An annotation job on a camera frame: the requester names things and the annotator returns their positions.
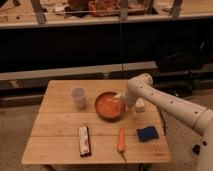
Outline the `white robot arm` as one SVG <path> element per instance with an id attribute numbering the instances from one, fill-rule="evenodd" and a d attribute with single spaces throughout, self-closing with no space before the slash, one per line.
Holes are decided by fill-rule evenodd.
<path id="1" fill-rule="evenodd" d="M 124 91 L 116 94 L 132 107 L 139 98 L 149 101 L 194 130 L 202 137 L 199 158 L 195 171 L 213 171 L 213 110 L 159 91 L 153 87 L 153 78 L 148 73 L 129 79 Z"/>

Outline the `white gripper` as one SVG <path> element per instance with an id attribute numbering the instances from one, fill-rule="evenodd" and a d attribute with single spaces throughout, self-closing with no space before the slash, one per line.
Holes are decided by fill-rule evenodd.
<path id="1" fill-rule="evenodd" d="M 132 94 L 128 89 L 117 93 L 113 96 L 114 99 L 121 100 L 126 105 L 126 110 L 131 111 L 132 107 L 136 103 L 136 96 Z"/>

